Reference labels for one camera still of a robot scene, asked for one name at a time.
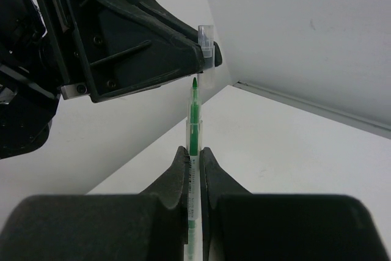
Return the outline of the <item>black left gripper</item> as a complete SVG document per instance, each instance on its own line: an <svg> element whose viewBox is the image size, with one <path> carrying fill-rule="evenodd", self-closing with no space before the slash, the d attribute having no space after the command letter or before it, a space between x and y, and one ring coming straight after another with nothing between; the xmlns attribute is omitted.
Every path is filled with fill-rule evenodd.
<svg viewBox="0 0 391 261"><path fill-rule="evenodd" d="M89 93L67 84L32 0L1 0L1 158L39 149L48 139L61 97Z"/></svg>

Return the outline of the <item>small white cap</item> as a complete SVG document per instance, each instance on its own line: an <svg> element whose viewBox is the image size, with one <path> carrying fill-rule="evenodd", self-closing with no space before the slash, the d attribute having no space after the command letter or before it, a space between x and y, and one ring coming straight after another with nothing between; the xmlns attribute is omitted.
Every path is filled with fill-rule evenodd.
<svg viewBox="0 0 391 261"><path fill-rule="evenodd" d="M198 26L198 44L202 50L204 65L198 74L199 85L203 89L214 87L215 58L214 58L214 26Z"/></svg>

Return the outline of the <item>green pen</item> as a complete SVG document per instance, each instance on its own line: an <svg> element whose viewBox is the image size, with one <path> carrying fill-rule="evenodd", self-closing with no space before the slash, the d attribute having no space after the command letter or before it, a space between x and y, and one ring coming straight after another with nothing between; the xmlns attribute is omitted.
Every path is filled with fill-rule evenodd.
<svg viewBox="0 0 391 261"><path fill-rule="evenodd" d="M188 177L188 244L186 260L198 260L197 227L200 223L200 149L201 149L201 99L197 79L192 80L186 119L186 150L189 154Z"/></svg>

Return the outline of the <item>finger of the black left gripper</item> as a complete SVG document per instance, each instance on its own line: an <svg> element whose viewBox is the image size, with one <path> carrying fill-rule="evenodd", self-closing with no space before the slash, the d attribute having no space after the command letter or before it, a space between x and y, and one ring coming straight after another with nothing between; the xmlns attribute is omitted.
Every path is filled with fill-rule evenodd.
<svg viewBox="0 0 391 261"><path fill-rule="evenodd" d="M95 103L205 73L198 32L156 0L37 0L41 57L59 88Z"/></svg>

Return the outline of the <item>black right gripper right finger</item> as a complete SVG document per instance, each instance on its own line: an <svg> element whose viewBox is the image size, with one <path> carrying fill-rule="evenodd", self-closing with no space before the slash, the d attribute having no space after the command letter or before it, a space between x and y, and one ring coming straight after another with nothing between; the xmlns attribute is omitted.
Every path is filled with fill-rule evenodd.
<svg viewBox="0 0 391 261"><path fill-rule="evenodd" d="M371 214L341 194L254 194L200 154L204 260L389 260Z"/></svg>

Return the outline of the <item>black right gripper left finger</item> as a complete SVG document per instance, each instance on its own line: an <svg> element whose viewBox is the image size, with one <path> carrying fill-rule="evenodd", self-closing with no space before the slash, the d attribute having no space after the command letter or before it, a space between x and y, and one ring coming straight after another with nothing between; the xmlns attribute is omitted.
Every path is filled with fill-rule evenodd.
<svg viewBox="0 0 391 261"><path fill-rule="evenodd" d="M137 194L37 195L1 231L2 260L183 260L189 155Z"/></svg>

